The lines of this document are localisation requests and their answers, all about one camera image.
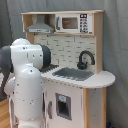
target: microwave door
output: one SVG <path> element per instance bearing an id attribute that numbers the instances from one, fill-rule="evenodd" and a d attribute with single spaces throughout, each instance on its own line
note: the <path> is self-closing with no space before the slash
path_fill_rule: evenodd
<path id="1" fill-rule="evenodd" d="M 80 33 L 80 14 L 56 14 L 56 32 Z"/>

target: toy kitchen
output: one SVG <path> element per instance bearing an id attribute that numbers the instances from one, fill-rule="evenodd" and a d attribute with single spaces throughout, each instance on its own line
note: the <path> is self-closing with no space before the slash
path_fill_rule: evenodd
<path id="1" fill-rule="evenodd" d="M 22 13 L 27 40 L 51 51 L 41 69 L 45 128 L 106 128 L 106 87 L 115 76 L 102 66 L 103 13 Z"/>

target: countertop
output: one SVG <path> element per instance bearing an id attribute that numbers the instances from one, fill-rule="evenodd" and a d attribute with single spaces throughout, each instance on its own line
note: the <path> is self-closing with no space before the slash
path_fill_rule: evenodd
<path id="1" fill-rule="evenodd" d="M 82 88 L 103 88 L 112 85 L 115 82 L 115 76 L 108 71 L 101 71 L 94 74 L 84 81 L 76 81 L 62 77 L 53 76 L 52 73 L 64 67 L 57 67 L 47 73 L 41 74 L 44 79 L 65 82 L 67 84 Z"/>

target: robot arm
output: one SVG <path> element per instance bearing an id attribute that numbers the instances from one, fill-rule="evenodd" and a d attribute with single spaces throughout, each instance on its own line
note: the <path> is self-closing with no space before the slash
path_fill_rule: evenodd
<path id="1" fill-rule="evenodd" d="M 44 45 L 32 45 L 25 39 L 17 39 L 12 46 L 0 49 L 0 98 L 6 98 L 4 87 L 12 78 L 11 73 L 17 75 L 18 70 L 25 64 L 32 64 L 40 69 L 51 63 L 51 52 Z"/>
<path id="2" fill-rule="evenodd" d="M 14 114 L 19 119 L 18 128 L 43 127 L 42 77 L 38 69 L 50 63 L 48 47 L 32 45 L 25 39 L 18 39 L 12 46 L 0 50 L 0 98 L 14 92 Z"/>
<path id="3" fill-rule="evenodd" d="M 10 73 L 13 73 L 11 49 L 9 46 L 5 46 L 0 49 L 0 98 L 6 97 L 4 87 Z"/>

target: door handle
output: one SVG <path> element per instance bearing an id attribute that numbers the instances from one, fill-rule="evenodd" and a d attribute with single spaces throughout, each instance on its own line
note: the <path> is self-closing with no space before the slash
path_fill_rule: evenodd
<path id="1" fill-rule="evenodd" d="M 58 26 L 59 19 L 60 19 L 59 17 L 56 18 L 56 29 L 57 30 L 60 30 L 60 27 Z"/>
<path id="2" fill-rule="evenodd" d="M 52 108 L 52 101 L 50 101 L 50 102 L 48 103 L 48 115 L 49 115 L 49 118 L 50 118 L 50 119 L 52 119 L 51 108 Z"/>

